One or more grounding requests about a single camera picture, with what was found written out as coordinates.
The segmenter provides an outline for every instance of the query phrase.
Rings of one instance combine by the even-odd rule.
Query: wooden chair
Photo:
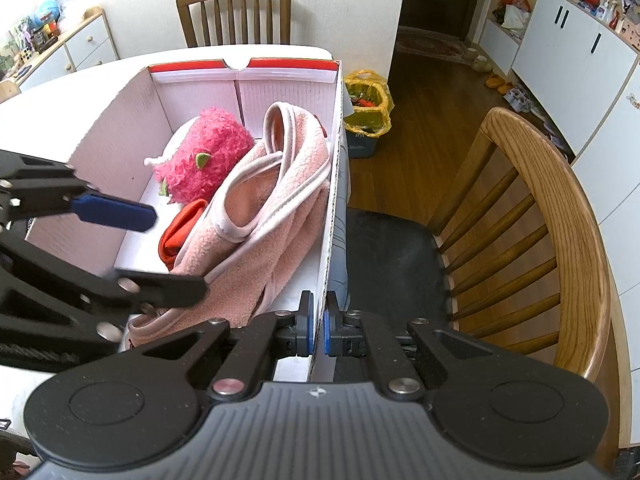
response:
[[[193,28],[193,22],[191,21],[191,13],[189,6],[191,4],[200,4],[200,15],[202,17],[202,31],[204,35],[205,46],[211,45],[211,38],[209,34],[209,22],[207,21],[207,9],[205,2],[209,0],[175,0],[178,7],[178,15],[180,16],[180,22],[182,23],[182,30],[184,31],[184,38],[187,41],[187,47],[191,48],[198,46],[196,40],[195,30]],[[220,16],[220,0],[213,0],[214,8],[214,22],[216,27],[216,39],[218,44],[223,44],[222,38],[222,19]],[[228,19],[228,31],[229,31],[229,43],[236,44],[236,23],[234,16],[234,3],[233,0],[226,0],[227,19]],[[260,43],[260,0],[254,0],[254,42]],[[266,7],[267,27],[266,36],[267,43],[273,43],[273,0],[267,0]],[[240,18],[241,18],[241,34],[242,41],[239,43],[249,43],[248,39],[248,19],[247,19],[247,5],[246,0],[241,0],[240,3]],[[291,40],[291,0],[280,0],[280,43],[289,44]]]
[[[513,168],[457,226],[448,229],[450,234],[440,242],[440,235],[496,149],[504,153]],[[518,176],[529,195],[483,234],[475,236],[471,245],[452,261],[443,260],[441,255],[478,224]],[[534,203],[542,213],[543,225],[478,266],[450,289],[450,274],[492,245]],[[604,245],[573,171],[551,143],[518,115],[504,108],[489,111],[451,188],[427,226],[360,210],[350,210],[347,218],[350,308],[376,311],[394,329],[418,316],[457,322],[486,312],[557,268],[559,294],[505,315],[492,316],[489,322],[468,332],[485,338],[559,305],[559,326],[507,348],[531,354],[557,344],[556,366],[591,381],[596,378],[609,335],[612,294]],[[452,308],[455,305],[452,298],[485,282],[546,234],[553,245],[551,259],[488,294],[481,294],[475,301]]]

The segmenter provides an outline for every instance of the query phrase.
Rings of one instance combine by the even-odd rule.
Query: white cardboard box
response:
[[[173,133],[203,108],[217,106],[235,115],[255,138],[262,136],[267,108],[290,102],[315,114],[328,135],[332,157],[331,186],[324,230],[272,310],[297,310],[302,290],[314,294],[314,327],[318,334],[327,291],[338,195],[342,137],[342,71],[339,62],[313,59],[252,59],[242,70],[222,60],[153,65],[138,72],[86,132],[69,163],[76,175],[102,192],[155,206],[159,221],[138,234],[87,224],[74,215],[37,219],[28,241],[94,274],[112,267],[166,272],[158,257],[158,241],[179,211],[158,196],[152,168],[143,165],[158,156]],[[278,380],[305,381],[311,358],[282,360]]]

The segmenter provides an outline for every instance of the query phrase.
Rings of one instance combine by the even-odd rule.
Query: pink fleece blanket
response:
[[[264,312],[322,229],[330,170],[318,119],[288,103],[271,105],[264,138],[222,183],[176,259],[172,272],[205,277],[206,298],[191,309],[133,319],[132,343],[212,317],[243,326]]]

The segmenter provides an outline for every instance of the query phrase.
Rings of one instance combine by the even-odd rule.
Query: red cloth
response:
[[[176,256],[206,207],[207,201],[203,198],[187,204],[162,233],[158,255],[167,269],[173,270]]]

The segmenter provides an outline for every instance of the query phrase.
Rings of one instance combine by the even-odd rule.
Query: blue gripper pad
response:
[[[71,201],[71,211],[83,222],[144,232],[158,220],[153,206],[101,193],[84,193]]]

